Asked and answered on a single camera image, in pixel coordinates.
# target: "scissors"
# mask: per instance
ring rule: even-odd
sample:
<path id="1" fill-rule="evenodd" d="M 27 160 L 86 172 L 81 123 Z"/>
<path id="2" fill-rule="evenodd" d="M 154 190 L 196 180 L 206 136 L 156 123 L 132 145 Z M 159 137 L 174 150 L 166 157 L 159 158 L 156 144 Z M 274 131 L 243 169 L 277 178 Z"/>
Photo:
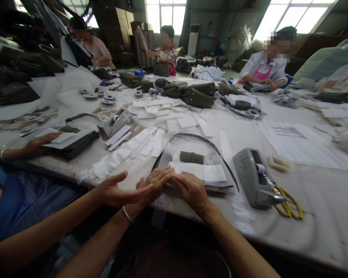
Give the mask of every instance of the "scissors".
<path id="1" fill-rule="evenodd" d="M 282 209 L 280 209 L 277 205 L 274 205 L 275 209 L 278 211 L 279 214 L 281 214 L 283 217 L 287 217 L 287 218 L 292 217 L 292 218 L 297 219 L 297 220 L 302 220 L 304 218 L 304 213 L 303 213 L 303 210 L 300 207 L 299 203 L 288 192 L 286 192 L 281 187 L 274 186 L 274 185 L 272 186 L 272 190 L 275 194 L 280 193 L 286 199 L 289 198 L 298 209 L 298 215 L 296 215 L 290 206 L 290 202 L 286 201 L 286 202 L 281 203 L 281 205 L 285 211 L 282 211 Z"/>

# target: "pink apron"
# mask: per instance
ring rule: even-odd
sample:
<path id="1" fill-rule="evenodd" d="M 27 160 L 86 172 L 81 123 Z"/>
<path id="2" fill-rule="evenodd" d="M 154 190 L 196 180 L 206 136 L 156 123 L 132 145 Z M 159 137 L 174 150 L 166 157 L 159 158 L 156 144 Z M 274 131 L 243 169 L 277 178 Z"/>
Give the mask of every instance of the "pink apron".
<path id="1" fill-rule="evenodd" d="M 260 73 L 259 72 L 260 66 L 261 65 L 259 65 L 258 69 L 256 70 L 256 72 L 253 73 L 252 76 L 255 77 L 255 78 L 258 78 L 260 80 L 269 78 L 273 66 L 270 66 L 270 69 L 269 69 L 269 71 L 267 73 Z M 246 81 L 238 81 L 237 83 L 238 84 L 245 84 Z"/>

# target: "woman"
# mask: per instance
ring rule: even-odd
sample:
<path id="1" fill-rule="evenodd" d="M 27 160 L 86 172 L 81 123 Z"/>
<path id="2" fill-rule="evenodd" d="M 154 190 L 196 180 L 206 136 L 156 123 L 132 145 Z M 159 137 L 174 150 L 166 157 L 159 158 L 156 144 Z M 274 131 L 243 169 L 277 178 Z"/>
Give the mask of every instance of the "woman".
<path id="1" fill-rule="evenodd" d="M 285 68 L 290 54 L 291 42 L 297 36 L 297 30 L 285 27 L 275 33 L 268 41 L 267 49 L 251 55 L 241 70 L 239 84 L 246 82 L 270 85 L 274 91 L 287 82 Z"/>
<path id="2" fill-rule="evenodd" d="M 72 17 L 70 19 L 71 32 L 75 33 L 76 39 L 81 45 L 93 55 L 94 68 L 110 67 L 115 69 L 112 57 L 104 43 L 92 34 L 82 18 Z"/>
<path id="3" fill-rule="evenodd" d="M 174 28 L 171 25 L 165 25 L 161 27 L 161 39 L 163 49 L 157 48 L 155 50 L 146 49 L 143 43 L 143 38 L 140 33 L 140 29 L 136 29 L 137 36 L 140 40 L 141 45 L 143 45 L 142 50 L 150 58 L 156 59 L 157 63 L 168 64 L 169 74 L 171 76 L 176 76 L 175 71 L 175 61 L 177 59 L 178 52 L 173 48 L 173 39 L 174 39 Z"/>

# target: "blue object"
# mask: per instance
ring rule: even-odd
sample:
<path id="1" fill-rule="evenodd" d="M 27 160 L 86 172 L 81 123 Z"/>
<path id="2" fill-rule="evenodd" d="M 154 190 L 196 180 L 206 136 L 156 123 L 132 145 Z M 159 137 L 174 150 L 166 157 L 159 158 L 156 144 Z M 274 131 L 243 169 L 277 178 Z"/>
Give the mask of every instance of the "blue object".
<path id="1" fill-rule="evenodd" d="M 0 241 L 7 234 L 29 205 L 25 201 L 24 187 L 15 175 L 7 175 L 0 167 L 0 186 L 3 195 L 0 198 Z"/>
<path id="2" fill-rule="evenodd" d="M 286 75 L 286 78 L 287 78 L 286 84 L 281 86 L 280 89 L 285 89 L 290 84 L 290 82 L 294 79 L 294 77 L 292 77 L 290 75 Z"/>
<path id="3" fill-rule="evenodd" d="M 134 72 L 134 75 L 144 77 L 144 73 L 142 69 L 139 69 L 139 71 Z"/>

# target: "white shirt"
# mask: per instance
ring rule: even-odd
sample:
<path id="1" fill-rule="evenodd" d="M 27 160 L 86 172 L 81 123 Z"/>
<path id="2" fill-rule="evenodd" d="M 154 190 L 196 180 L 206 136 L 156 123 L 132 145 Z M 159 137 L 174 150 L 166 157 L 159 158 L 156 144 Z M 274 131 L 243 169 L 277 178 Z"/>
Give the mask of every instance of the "white shirt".
<path id="1" fill-rule="evenodd" d="M 278 80 L 281 80 L 281 79 L 284 79 L 287 82 L 287 78 L 285 74 L 286 63 L 276 62 L 276 63 L 267 64 L 266 59 L 263 59 L 263 58 L 264 58 L 264 51 L 260 51 L 251 55 L 249 61 L 246 63 L 246 65 L 240 72 L 239 80 L 242 81 L 246 75 L 249 75 L 249 74 L 253 75 L 260 66 L 259 68 L 260 73 L 267 73 L 270 67 L 272 67 L 269 78 L 272 79 L 274 82 L 277 82 Z"/>

